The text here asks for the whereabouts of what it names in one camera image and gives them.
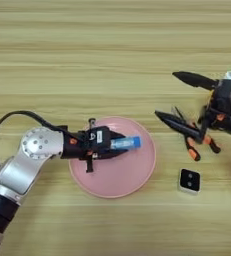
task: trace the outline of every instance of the pink bowl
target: pink bowl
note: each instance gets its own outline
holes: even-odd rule
[[[106,117],[96,121],[125,136],[140,136],[141,148],[107,160],[94,160],[93,173],[86,173],[85,161],[71,159],[72,177],[87,192],[104,198],[118,198],[133,193],[151,176],[156,162],[154,143],[138,123],[122,117]]]

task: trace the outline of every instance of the black cable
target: black cable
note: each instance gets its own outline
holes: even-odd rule
[[[71,138],[77,139],[78,141],[82,141],[82,138],[77,137],[75,134],[70,133],[67,130],[62,129],[61,127],[52,125],[51,123],[47,122],[45,119],[43,119],[41,116],[37,115],[34,112],[31,111],[27,111],[27,110],[19,110],[19,111],[13,111],[13,112],[9,112],[6,115],[4,115],[1,119],[0,119],[0,125],[3,121],[5,121],[8,117],[12,116],[12,115],[25,115],[28,117],[33,118],[35,121],[37,121],[38,123],[40,123],[42,126],[45,126],[47,128],[49,128],[50,130],[53,131],[59,131],[59,132],[63,132],[64,134],[68,135]]]

